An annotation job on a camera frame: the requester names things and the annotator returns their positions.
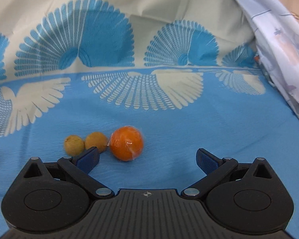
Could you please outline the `tan longan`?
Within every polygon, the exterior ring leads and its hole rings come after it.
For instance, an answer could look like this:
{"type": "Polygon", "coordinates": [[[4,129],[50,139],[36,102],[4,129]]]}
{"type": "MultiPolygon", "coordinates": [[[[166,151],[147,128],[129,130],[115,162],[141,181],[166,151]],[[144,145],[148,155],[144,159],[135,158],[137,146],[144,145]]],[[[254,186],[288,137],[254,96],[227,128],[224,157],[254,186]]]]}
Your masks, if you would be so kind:
{"type": "Polygon", "coordinates": [[[108,139],[102,132],[93,132],[86,136],[85,149],[96,147],[99,153],[104,152],[107,149],[108,139]]]}
{"type": "Polygon", "coordinates": [[[81,137],[77,135],[70,135],[64,140],[64,150],[67,155],[76,157],[85,149],[85,143],[81,137]]]}

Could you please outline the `orange mandarin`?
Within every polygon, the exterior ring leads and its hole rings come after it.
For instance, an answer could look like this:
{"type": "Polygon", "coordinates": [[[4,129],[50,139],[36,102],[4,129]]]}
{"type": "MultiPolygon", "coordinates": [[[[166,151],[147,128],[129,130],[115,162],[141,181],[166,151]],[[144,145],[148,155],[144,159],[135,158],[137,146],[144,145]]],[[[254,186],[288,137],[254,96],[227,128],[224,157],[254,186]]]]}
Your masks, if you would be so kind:
{"type": "Polygon", "coordinates": [[[133,126],[121,127],[112,133],[109,140],[109,149],[121,161],[135,160],[143,152],[143,136],[133,126]]]}

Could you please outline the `blue patterned bed sheet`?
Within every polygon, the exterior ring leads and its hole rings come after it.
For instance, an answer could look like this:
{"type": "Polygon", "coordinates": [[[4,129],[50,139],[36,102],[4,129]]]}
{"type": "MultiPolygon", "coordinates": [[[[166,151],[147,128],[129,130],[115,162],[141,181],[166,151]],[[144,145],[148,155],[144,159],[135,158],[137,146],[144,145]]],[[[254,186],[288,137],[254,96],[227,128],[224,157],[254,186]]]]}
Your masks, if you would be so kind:
{"type": "Polygon", "coordinates": [[[124,126],[141,132],[143,152],[101,153],[101,183],[181,191],[203,177],[199,148],[264,157],[299,238],[299,119],[236,0],[0,0],[0,237],[1,202],[28,159],[56,161],[68,136],[124,126]]]}

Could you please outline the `light patterned cloth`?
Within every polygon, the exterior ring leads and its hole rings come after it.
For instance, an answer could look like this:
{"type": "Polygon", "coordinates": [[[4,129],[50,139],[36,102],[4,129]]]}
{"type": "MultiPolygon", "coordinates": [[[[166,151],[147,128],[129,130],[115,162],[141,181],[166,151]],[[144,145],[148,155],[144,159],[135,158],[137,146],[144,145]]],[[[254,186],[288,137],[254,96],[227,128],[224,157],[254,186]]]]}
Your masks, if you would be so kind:
{"type": "Polygon", "coordinates": [[[251,25],[261,65],[299,119],[299,23],[279,0],[236,0],[251,25]]]}

